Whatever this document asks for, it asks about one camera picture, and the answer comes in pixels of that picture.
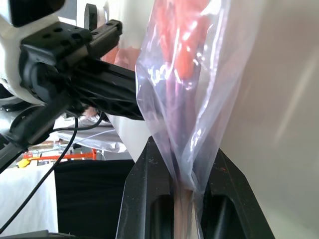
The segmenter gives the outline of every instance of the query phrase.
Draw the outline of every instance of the wire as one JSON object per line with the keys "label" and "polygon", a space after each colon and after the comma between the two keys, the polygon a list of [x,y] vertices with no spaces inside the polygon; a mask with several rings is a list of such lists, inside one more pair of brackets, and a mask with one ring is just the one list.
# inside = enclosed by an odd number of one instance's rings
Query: wire
{"label": "wire", "polygon": [[[79,140],[79,141],[76,141],[76,142],[74,142],[74,143],[80,143],[80,142],[86,141],[86,140],[88,140],[88,139],[90,139],[90,138],[93,138],[93,137],[102,135],[102,134],[104,134],[104,133],[109,133],[109,132],[114,132],[114,131],[115,131],[115,129],[103,131],[103,132],[100,132],[100,133],[96,133],[96,134],[94,134],[94,135],[90,135],[90,136],[88,136],[88,137],[86,137],[86,138],[83,138],[83,139],[81,139],[81,140]],[[41,151],[41,153],[48,153],[48,152],[57,151],[57,150],[64,150],[65,148],[66,148],[66,147],[49,149],[49,150],[46,150],[46,151]]]}
{"label": "wire", "polygon": [[102,152],[98,152],[98,153],[101,154],[101,156],[104,158],[104,161],[106,161],[104,154]]}
{"label": "wire", "polygon": [[56,128],[56,129],[51,130],[50,133],[57,132],[57,131],[74,131],[74,130],[76,130],[76,131],[85,131],[85,130],[93,129],[93,128],[96,128],[96,127],[99,126],[99,124],[102,122],[103,118],[104,118],[103,117],[103,113],[101,112],[99,120],[93,125],[90,125],[90,126],[87,126],[87,127],[80,127],[80,128],[78,128],[77,126],[74,127],[74,128],[72,128],[72,127]]}
{"label": "wire", "polygon": [[38,184],[35,186],[35,188],[31,191],[29,196],[25,199],[25,201],[21,204],[21,206],[16,210],[16,212],[11,216],[11,218],[3,225],[3,227],[0,229],[0,235],[4,232],[4,230],[12,223],[12,221],[16,218],[16,216],[22,211],[22,209],[27,205],[27,203],[30,201],[30,199],[33,197],[33,195],[36,193],[36,191],[39,189],[39,187],[42,185],[42,183],[46,180],[46,178],[52,173],[52,171],[58,166],[60,161],[63,159],[69,148],[71,147],[76,133],[77,133],[77,127],[79,125],[79,120],[75,118],[75,130],[72,135],[72,138],[70,139],[68,145],[66,146],[63,153],[60,155],[59,159],[54,163],[54,165],[47,171],[47,173],[41,178],[41,180],[38,182]]}
{"label": "wire", "polygon": [[[94,117],[95,120],[96,120],[96,119],[99,120],[98,115],[94,115],[94,116],[92,116],[92,117]],[[79,118],[80,124],[81,124],[81,125],[86,125],[85,123],[83,123],[83,122],[81,121],[81,118],[82,118],[82,117]],[[111,122],[108,120],[107,117],[103,118],[103,120],[104,120],[105,123],[109,123],[109,125],[98,125],[98,126],[96,126],[95,128],[113,128],[113,125],[111,125]]]}

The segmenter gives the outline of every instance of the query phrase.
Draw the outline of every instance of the black plastic part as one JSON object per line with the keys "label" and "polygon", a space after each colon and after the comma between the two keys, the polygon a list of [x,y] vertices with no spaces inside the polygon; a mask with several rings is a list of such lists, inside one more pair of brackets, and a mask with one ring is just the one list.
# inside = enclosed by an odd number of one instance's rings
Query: black plastic part
{"label": "black plastic part", "polygon": [[48,16],[64,5],[65,0],[1,0],[0,15],[15,27]]}
{"label": "black plastic part", "polygon": [[[127,177],[117,239],[173,239],[168,170],[152,138]],[[242,172],[219,150],[205,197],[202,231],[205,239],[274,239],[274,235]]]}
{"label": "black plastic part", "polygon": [[99,110],[143,120],[136,102],[135,72],[87,58],[72,71],[71,79],[72,87],[91,98]]}
{"label": "black plastic part", "polygon": [[66,72],[88,55],[92,40],[89,30],[56,22],[21,41],[19,73],[21,85],[35,97],[50,102],[65,88],[58,79],[48,79],[51,72]]}
{"label": "black plastic part", "polygon": [[[166,195],[166,200],[173,202],[170,175],[159,155],[160,152],[155,142],[149,139],[125,182],[117,239],[150,239],[152,238],[151,228],[155,231],[154,236],[171,235],[171,232],[161,232],[162,229],[169,230],[171,227],[155,226],[167,225],[166,222],[160,222],[161,216],[154,214],[159,210],[153,210],[153,214],[151,213],[154,203],[163,195]],[[167,209],[171,210],[171,203],[167,204]],[[158,220],[151,223],[151,218],[158,218]]]}
{"label": "black plastic part", "polygon": [[0,134],[0,174],[8,168],[21,154],[23,150],[9,142]]}
{"label": "black plastic part", "polygon": [[109,20],[106,24],[92,31],[93,41],[90,42],[89,52],[92,57],[101,58],[119,43],[122,35],[122,23]]}
{"label": "black plastic part", "polygon": [[5,110],[6,112],[15,112],[15,111],[24,110],[30,106],[31,106],[31,104],[29,102],[21,101],[17,104],[3,105],[3,106],[1,106],[0,110]]}
{"label": "black plastic part", "polygon": [[16,116],[15,116],[14,120],[11,122],[9,132],[12,132],[15,128],[17,128],[19,126],[19,124],[21,124],[21,123],[23,124],[23,121],[26,117],[31,116],[36,110],[39,110],[40,108],[44,108],[44,106],[29,105],[28,107],[24,108],[21,111],[14,112]]}
{"label": "black plastic part", "polygon": [[90,31],[98,27],[98,9],[94,4],[87,3],[84,10],[84,28]]}
{"label": "black plastic part", "polygon": [[74,99],[62,92],[46,107],[39,108],[17,124],[6,137],[21,149],[45,141],[55,120],[74,104]]}
{"label": "black plastic part", "polygon": [[174,200],[171,195],[161,195],[151,206],[151,238],[173,238]]}

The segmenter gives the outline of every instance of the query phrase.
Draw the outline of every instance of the black fabric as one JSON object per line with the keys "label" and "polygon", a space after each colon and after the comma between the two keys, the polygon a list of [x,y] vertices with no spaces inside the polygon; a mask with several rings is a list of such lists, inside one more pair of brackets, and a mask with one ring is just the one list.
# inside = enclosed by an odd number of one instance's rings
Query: black fabric
{"label": "black fabric", "polygon": [[68,161],[55,169],[60,233],[114,239],[132,160]]}

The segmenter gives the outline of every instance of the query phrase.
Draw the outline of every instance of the red object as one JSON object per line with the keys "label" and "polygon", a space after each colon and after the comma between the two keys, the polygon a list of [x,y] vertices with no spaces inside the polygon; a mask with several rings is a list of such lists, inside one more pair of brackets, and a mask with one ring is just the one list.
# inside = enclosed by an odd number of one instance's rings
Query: red object
{"label": "red object", "polygon": [[[159,0],[156,24],[165,61],[174,61],[181,80],[194,71],[194,59],[199,44],[203,44],[208,30],[208,18],[201,13],[208,0]],[[176,48],[175,59],[172,55]]]}
{"label": "red object", "polygon": [[[96,149],[92,149],[91,153],[77,153],[77,154],[67,154],[63,157],[63,159],[82,159],[82,158],[92,158],[93,160],[96,160]],[[43,156],[43,157],[33,157],[33,155],[24,155],[24,159],[29,160],[57,160],[60,157],[60,155],[57,156]]]}

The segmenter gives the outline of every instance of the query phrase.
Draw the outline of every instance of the white sheet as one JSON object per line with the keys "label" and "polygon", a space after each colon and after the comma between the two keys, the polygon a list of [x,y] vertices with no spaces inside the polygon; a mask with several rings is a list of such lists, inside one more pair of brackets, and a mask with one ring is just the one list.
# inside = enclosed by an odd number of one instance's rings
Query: white sheet
{"label": "white sheet", "polygon": [[[0,174],[0,227],[26,199],[52,166],[12,168]],[[58,232],[54,173],[43,182],[33,198],[0,237],[40,230]]]}
{"label": "white sheet", "polygon": [[145,121],[111,115],[108,115],[108,118],[132,159],[136,162],[145,148],[148,138],[151,136]]}

